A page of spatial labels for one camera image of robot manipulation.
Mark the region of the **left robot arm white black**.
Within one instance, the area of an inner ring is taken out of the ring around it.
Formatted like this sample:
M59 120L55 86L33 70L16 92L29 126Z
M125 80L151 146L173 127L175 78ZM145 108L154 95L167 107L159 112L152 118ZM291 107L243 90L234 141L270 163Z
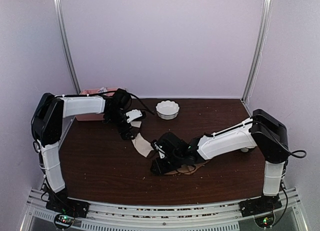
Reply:
M117 89L111 96L107 93L54 95L44 93L31 120L31 134L40 154L41 168L50 189L54 193L66 188L59 157L63 120L71 116L103 115L103 120L116 125L123 140L132 140L132 122L142 118L138 109L126 110L132 95Z

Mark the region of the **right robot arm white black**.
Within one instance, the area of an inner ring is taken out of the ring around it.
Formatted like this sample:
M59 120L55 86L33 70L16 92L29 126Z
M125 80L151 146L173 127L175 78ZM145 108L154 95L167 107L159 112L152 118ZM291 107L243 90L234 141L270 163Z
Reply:
M262 197L256 201L259 211L268 211L275 203L285 164L289 158L286 126L262 109L239 124L214 133L205 133L190 142L166 132L151 142L159 154L150 167L153 175L162 176L183 166L195 166L217 156L259 148L265 160Z

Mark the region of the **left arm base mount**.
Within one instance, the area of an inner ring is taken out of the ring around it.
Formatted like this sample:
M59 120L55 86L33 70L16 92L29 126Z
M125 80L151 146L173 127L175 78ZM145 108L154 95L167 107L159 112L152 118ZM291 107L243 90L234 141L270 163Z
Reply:
M69 229L77 218L86 218L90 204L86 201L69 198L66 188L59 192L47 189L44 194L48 194L46 209L56 212L53 224L58 230Z

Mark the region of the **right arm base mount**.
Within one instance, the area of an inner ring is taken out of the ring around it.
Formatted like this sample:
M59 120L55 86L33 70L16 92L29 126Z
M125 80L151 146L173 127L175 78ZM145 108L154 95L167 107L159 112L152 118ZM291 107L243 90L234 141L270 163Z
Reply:
M265 196L257 198L248 198L241 201L239 209L242 217L254 217L255 224L259 228L271 228L275 222L276 217L274 211L282 207L279 194L276 196Z

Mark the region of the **cream sock brown trim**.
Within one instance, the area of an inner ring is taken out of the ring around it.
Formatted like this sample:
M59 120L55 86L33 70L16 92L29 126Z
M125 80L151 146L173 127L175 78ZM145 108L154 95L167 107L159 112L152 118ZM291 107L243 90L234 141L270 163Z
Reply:
M143 157L147 158L150 153L154 150L151 146L151 143L143 138L141 135L141 121L132 121L131 126L134 131L136 131L136 135L134 139L131 140L134 148L136 151L142 155Z

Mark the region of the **tan ribbed sock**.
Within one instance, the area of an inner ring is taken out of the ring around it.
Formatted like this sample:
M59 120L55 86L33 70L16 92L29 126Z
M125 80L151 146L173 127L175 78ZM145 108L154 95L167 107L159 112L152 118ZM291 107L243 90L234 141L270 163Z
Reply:
M174 176L174 175L192 175L194 174L198 169L201 167L204 167L209 161L205 161L202 163L194 164L194 165L183 165L182 167L167 172L164 175L165 176Z

